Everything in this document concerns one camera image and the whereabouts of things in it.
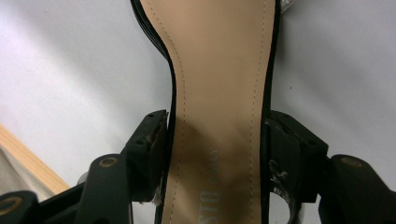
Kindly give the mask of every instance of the metal screw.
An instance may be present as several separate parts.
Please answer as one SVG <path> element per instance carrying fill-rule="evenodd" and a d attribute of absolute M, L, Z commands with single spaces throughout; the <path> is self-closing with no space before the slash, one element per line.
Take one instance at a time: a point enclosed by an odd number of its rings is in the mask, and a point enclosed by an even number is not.
<path fill-rule="evenodd" d="M 343 164 L 350 165 L 350 166 L 353 166 L 356 168 L 361 168 L 363 166 L 363 164 L 361 164 L 361 162 L 359 162 L 355 159 L 349 158 L 349 157 L 344 157 L 343 159 L 341 159 L 341 162 Z"/>
<path fill-rule="evenodd" d="M 117 159 L 114 157 L 107 157 L 99 161 L 99 165 L 102 167 L 110 167 L 117 163 Z"/>
<path fill-rule="evenodd" d="M 16 210 L 23 202 L 23 199 L 18 196 L 6 198 L 0 202 L 0 216 L 6 215 Z"/>

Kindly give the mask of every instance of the stitching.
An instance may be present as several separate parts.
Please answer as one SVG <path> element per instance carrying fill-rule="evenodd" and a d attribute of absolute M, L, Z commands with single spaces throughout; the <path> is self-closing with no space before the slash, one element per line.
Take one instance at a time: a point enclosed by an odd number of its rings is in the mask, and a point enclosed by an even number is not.
<path fill-rule="evenodd" d="M 264 46 L 264 28 L 265 28 L 265 10 L 266 10 L 266 1 L 264 0 L 264 4 L 262 5 L 262 45 L 260 47 L 260 59 L 259 59 L 259 69 L 257 70 L 256 74 L 256 81 L 254 84 L 254 92 L 253 92 L 253 103 L 251 106 L 251 120 L 250 120 L 250 139 L 249 139 L 249 151 L 250 151 L 250 157 L 249 157 L 249 162 L 250 162 L 250 218 L 251 218 L 251 223 L 254 223 L 253 220 L 253 165 L 252 165 L 252 137 L 253 137 L 253 118 L 254 118 L 254 107 L 256 103 L 256 95 L 257 95 L 257 86 L 259 82 L 259 74 L 262 70 L 262 52 L 263 52 L 263 46 Z"/>
<path fill-rule="evenodd" d="M 176 53 L 178 62 L 180 64 L 180 74 L 181 74 L 181 79 L 183 81 L 183 124 L 182 124 L 182 128 L 181 128 L 181 140 L 180 140 L 180 151 L 182 152 L 183 151 L 182 148 L 184 147 L 184 129 L 185 129 L 185 126 L 186 126 L 186 80 L 185 80 L 185 77 L 184 77 L 183 63 L 181 62 L 180 55 L 177 52 L 177 48 L 176 48 L 175 42 L 172 40 L 171 36 L 165 30 L 165 27 L 163 26 L 163 23 L 161 22 L 160 18 L 158 18 L 157 14 L 155 13 L 150 1 L 148 1 L 148 5 L 150 7 L 151 12 L 154 14 L 155 18 L 157 19 L 158 23 L 163 28 L 163 31 L 166 33 L 169 41 L 171 42 L 172 47 L 173 47 L 173 49 L 174 49 L 174 51 Z M 171 212 L 171 216 L 169 218 L 169 223 L 172 223 L 172 217 L 173 217 L 174 209 L 175 209 L 175 200 L 176 200 L 176 196 L 177 196 L 178 175 L 180 173 L 180 162 L 181 162 L 181 158 L 179 158 L 178 161 L 177 161 L 177 178 L 176 178 L 176 184 L 175 184 L 175 194 L 174 194 L 174 198 L 173 198 L 173 201 L 172 201 L 172 212 Z"/>

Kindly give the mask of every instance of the clamp jaw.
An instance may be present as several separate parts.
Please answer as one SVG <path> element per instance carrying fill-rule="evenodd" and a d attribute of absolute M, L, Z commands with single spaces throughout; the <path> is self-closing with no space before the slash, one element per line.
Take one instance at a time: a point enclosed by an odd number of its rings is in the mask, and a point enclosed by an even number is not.
<path fill-rule="evenodd" d="M 166 119 L 164 110 L 145 116 L 121 154 L 99 157 L 85 183 L 42 203 L 30 191 L 0 196 L 0 223 L 133 223 L 131 202 L 155 201 L 162 184 Z M 280 112 L 272 111 L 263 128 L 263 183 L 289 204 L 290 224 L 301 223 L 302 204 L 318 195 L 324 224 L 396 223 L 395 193 L 367 162 L 346 155 L 329 159 L 326 143 Z"/>

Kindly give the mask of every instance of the beige insole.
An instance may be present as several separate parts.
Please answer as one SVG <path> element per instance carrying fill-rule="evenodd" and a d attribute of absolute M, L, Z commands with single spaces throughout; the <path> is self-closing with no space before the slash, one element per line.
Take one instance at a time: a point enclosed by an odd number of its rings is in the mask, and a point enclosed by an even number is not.
<path fill-rule="evenodd" d="M 275 1 L 141 2 L 177 81 L 163 223 L 261 223 L 260 125 Z"/>

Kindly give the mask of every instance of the white background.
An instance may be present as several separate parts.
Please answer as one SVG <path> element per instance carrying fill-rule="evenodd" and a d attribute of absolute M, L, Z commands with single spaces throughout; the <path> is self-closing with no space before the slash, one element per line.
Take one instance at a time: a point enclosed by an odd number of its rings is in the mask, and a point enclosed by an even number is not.
<path fill-rule="evenodd" d="M 273 109 L 396 189 L 396 1 L 299 0 L 282 17 Z M 69 185 L 168 109 L 170 72 L 127 0 L 0 1 L 0 122 Z M 273 203 L 271 223 L 285 223 Z M 153 206 L 135 209 L 153 223 Z M 319 223 L 308 205 L 304 223 Z"/>

